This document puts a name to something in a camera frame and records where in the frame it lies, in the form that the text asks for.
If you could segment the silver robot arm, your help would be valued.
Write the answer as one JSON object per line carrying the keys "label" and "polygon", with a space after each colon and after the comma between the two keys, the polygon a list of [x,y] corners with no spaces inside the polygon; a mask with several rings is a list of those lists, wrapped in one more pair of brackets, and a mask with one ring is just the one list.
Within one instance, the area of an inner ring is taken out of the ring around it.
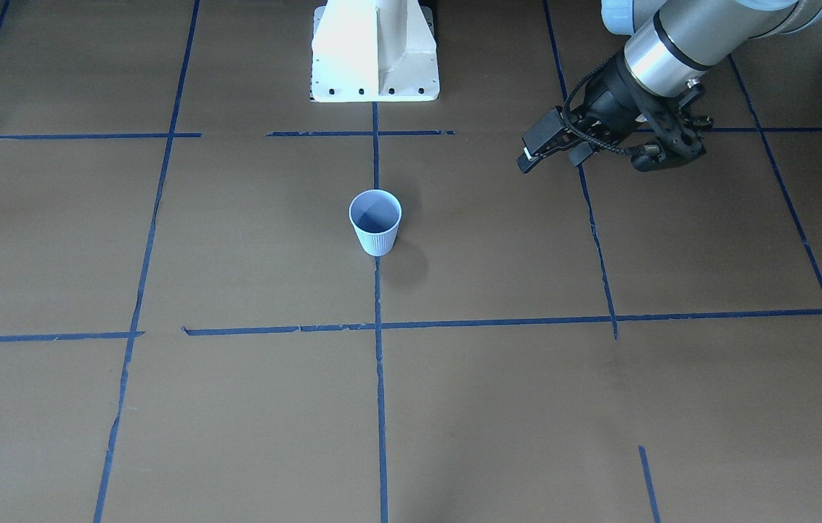
{"label": "silver robot arm", "polygon": [[581,166],[607,151],[640,172],[696,161],[713,126],[691,110],[702,76],[746,41],[822,20],[822,1],[603,1],[601,17],[629,40],[524,133],[524,174],[559,152]]}

